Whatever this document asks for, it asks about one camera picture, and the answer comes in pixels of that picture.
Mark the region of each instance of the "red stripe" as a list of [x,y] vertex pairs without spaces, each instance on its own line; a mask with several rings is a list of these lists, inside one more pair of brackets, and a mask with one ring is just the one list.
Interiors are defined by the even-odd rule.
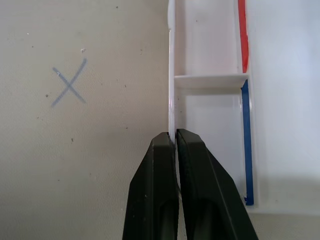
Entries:
[[241,54],[242,54],[242,71],[247,72],[249,60],[249,45],[247,35],[247,21],[246,21],[246,0],[238,0],[239,10],[239,25],[240,25],[240,39],[241,39]]

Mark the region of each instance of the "blue stripe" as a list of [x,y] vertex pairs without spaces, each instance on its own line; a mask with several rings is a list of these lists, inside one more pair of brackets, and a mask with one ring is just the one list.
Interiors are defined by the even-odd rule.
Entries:
[[254,204],[254,183],[252,173],[252,148],[251,148],[251,126],[250,126],[250,104],[248,80],[244,82],[242,91],[242,114],[243,114],[243,135],[244,135],[244,162],[245,162],[245,183],[246,197],[245,204]]

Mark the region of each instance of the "white surface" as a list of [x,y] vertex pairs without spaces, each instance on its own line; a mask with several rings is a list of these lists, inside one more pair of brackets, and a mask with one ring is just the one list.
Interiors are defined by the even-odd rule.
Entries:
[[[1,240],[121,239],[130,181],[168,130],[167,7],[1,1]],[[68,91],[51,108],[66,87],[52,68],[71,80],[84,58],[86,104]]]
[[320,1],[247,1],[262,212],[320,214]]
[[242,88],[248,79],[246,73],[212,76],[175,76],[175,87],[184,89]]
[[176,89],[175,118],[178,129],[200,135],[246,196],[241,90]]
[[234,0],[176,1],[175,93],[169,100],[175,114],[169,111],[169,122],[174,117],[175,129],[200,135],[245,197],[240,88],[249,76],[241,73],[238,18]]
[[320,216],[250,214],[259,240],[317,240]]
[[234,0],[176,1],[175,75],[242,72],[235,3]]

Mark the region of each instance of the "x mark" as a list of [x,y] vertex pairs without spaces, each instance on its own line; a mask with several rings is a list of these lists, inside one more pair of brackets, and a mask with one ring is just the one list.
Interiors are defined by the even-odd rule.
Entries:
[[87,59],[83,59],[81,66],[79,67],[78,71],[75,73],[74,77],[69,82],[55,67],[53,67],[53,71],[62,79],[62,81],[65,83],[66,88],[62,91],[62,93],[54,100],[54,102],[51,104],[51,107],[53,108],[61,99],[62,97],[67,93],[68,90],[74,93],[74,95],[84,104],[86,101],[82,98],[82,96],[77,93],[77,91],[72,87],[72,84],[77,80],[79,77],[81,71],[84,69],[85,65],[87,64]]

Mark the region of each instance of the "blue x mark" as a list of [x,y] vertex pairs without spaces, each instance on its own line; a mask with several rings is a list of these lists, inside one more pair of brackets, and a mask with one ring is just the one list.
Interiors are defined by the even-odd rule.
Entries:
[[65,83],[66,88],[62,91],[62,93],[54,100],[54,102],[51,104],[51,107],[53,108],[59,101],[62,99],[62,97],[67,93],[68,90],[74,93],[74,95],[84,104],[86,101],[82,98],[82,96],[77,93],[77,91],[72,87],[72,84],[77,80],[79,77],[81,71],[84,69],[85,65],[87,64],[87,59],[83,59],[81,66],[79,67],[78,71],[75,73],[74,77],[71,79],[70,82],[55,68],[53,67],[53,71],[55,71],[56,74],[62,79],[62,81]]

